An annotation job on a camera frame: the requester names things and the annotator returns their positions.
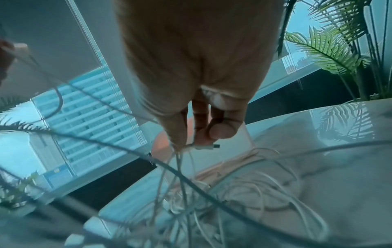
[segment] hand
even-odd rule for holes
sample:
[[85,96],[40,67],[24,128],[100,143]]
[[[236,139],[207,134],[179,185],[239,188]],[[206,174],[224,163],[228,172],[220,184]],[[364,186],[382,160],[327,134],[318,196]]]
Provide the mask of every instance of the hand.
[[138,100],[174,149],[190,101],[196,144],[234,136],[276,52],[283,0],[114,2]]
[[4,51],[2,48],[8,47],[10,49],[15,49],[13,44],[0,39],[0,85],[1,81],[4,80],[7,76],[7,70],[11,66],[12,62],[14,61],[14,57]]

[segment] marble tabletop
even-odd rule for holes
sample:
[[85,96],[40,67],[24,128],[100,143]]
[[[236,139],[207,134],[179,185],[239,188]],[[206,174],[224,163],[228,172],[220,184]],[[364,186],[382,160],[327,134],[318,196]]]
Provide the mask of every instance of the marble tabletop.
[[[392,99],[312,109],[248,124],[256,147],[281,155],[337,145],[392,139]],[[285,163],[302,180],[297,196],[328,223],[329,242],[340,245],[392,242],[392,152],[388,145],[323,151],[290,157]],[[157,191],[159,169],[143,177],[106,205],[100,216],[126,220],[151,201]],[[298,218],[292,211],[271,212],[263,222],[294,235]],[[85,228],[112,237],[114,225],[91,218]],[[81,239],[71,236],[66,244]]]

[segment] blue sky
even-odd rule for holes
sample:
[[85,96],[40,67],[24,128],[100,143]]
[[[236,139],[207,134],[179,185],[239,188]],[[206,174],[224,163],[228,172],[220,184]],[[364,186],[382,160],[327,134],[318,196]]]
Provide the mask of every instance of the blue sky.
[[[309,26],[320,27],[308,16],[308,6],[299,3],[296,5],[295,13],[292,14],[287,31],[301,32],[307,36]],[[294,46],[289,46],[294,62],[305,57],[301,52],[294,52]],[[40,119],[32,102],[21,104],[16,110],[7,113],[12,121],[32,122]],[[21,177],[27,177],[31,173],[44,172],[40,161],[29,145],[29,135],[26,133],[0,134],[0,165],[6,167]]]

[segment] palm frond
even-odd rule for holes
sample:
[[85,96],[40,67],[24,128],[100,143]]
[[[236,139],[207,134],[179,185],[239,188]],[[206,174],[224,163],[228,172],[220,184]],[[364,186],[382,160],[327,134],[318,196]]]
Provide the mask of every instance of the palm frond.
[[334,74],[354,73],[361,62],[368,63],[366,58],[353,54],[347,42],[330,30],[309,27],[310,38],[301,33],[286,32],[285,40],[296,44],[318,66]]
[[11,122],[11,119],[3,117],[0,118],[0,133],[1,132],[16,132],[16,131],[20,131],[20,132],[32,132],[35,130],[47,130],[49,131],[48,128],[45,127],[40,127],[37,126],[34,123],[27,123],[27,122],[23,122],[23,121],[16,121],[16,122]]
[[281,29],[281,33],[279,35],[279,40],[278,40],[278,57],[282,56],[282,50],[283,50],[283,42],[285,39],[285,32],[287,29],[287,25],[289,24],[290,16],[291,13],[294,10],[294,5],[297,2],[297,0],[287,0],[286,6],[285,6],[285,18],[283,20],[283,25]]
[[311,8],[311,15],[324,28],[331,28],[331,32],[340,34],[346,42],[352,42],[368,33],[364,7],[370,6],[372,0],[321,0]]
[[0,97],[0,114],[9,111],[24,102],[26,101],[18,96]]

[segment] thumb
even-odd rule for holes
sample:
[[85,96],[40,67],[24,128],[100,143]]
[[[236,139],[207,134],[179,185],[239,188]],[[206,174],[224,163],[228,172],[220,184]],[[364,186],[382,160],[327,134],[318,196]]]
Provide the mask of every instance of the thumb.
[[187,143],[187,113],[180,112],[170,116],[155,116],[163,127],[175,152],[180,151]]

